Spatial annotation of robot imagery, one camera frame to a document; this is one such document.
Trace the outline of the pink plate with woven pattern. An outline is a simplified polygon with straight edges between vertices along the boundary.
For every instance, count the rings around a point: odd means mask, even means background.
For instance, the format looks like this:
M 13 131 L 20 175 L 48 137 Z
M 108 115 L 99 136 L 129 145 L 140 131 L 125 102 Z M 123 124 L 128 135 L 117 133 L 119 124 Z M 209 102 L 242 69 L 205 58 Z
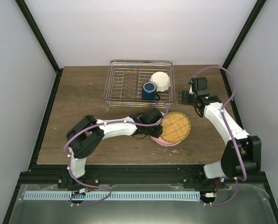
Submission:
M 172 147 L 172 146 L 176 146 L 180 143 L 179 142 L 176 142 L 176 143 L 171 143 L 171 142 L 167 142 L 165 140 L 163 140 L 162 138 L 155 138 L 153 136 L 150 136 L 150 138 L 157 144 L 161 145 L 161 146 L 164 146 L 164 147 Z

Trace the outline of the round woven bamboo tray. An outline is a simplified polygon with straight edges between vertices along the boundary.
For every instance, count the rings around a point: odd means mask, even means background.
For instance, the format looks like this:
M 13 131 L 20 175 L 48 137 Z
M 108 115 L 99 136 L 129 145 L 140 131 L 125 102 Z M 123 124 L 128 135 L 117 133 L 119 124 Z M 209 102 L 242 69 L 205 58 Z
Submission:
M 182 112 L 169 112 L 163 122 L 161 138 L 167 142 L 176 143 L 183 141 L 190 133 L 191 122 Z

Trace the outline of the white scalloped bowl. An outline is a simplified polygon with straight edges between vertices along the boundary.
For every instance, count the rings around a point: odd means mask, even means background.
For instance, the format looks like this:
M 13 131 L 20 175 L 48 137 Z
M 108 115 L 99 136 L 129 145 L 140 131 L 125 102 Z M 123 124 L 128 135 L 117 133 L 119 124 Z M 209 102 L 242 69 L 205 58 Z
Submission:
M 171 86 L 171 80 L 167 73 L 158 71 L 151 75 L 149 81 L 156 86 L 156 91 L 167 91 Z

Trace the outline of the dark blue mug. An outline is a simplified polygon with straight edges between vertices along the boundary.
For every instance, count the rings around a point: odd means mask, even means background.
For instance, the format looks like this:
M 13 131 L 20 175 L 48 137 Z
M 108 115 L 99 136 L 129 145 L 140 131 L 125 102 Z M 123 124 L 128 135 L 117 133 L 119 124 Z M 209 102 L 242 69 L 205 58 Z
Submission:
M 157 93 L 157 87 L 152 82 L 147 82 L 142 86 L 142 93 L 141 93 L 142 100 L 149 100 L 149 101 L 159 101 L 160 96 Z

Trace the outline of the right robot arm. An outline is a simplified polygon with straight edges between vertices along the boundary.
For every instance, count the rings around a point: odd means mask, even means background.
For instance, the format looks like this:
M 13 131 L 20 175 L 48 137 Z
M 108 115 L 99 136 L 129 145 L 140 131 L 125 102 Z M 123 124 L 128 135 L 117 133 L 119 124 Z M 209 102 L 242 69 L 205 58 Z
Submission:
M 210 94 L 205 77 L 194 77 L 189 80 L 189 84 L 189 91 L 179 92 L 179 104 L 191 105 L 201 118 L 207 118 L 226 145 L 221 160 L 205 165 L 204 172 L 197 175 L 197 184 L 208 188 L 214 178 L 239 177 L 245 181 L 248 175 L 259 172 L 260 138 L 249 135 L 236 123 L 220 98 Z

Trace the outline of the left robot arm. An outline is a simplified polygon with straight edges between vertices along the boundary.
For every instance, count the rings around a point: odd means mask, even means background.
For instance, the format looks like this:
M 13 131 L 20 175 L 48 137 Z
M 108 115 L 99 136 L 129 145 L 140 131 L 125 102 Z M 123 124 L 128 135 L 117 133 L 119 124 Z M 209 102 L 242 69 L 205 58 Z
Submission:
M 86 159 L 102 140 L 136 135 L 158 138 L 163 132 L 161 123 L 165 116 L 166 113 L 157 108 L 114 120 L 96 119 L 93 115 L 85 116 L 66 134 L 67 143 L 64 149 L 70 156 L 68 183 L 76 189 L 84 185 Z

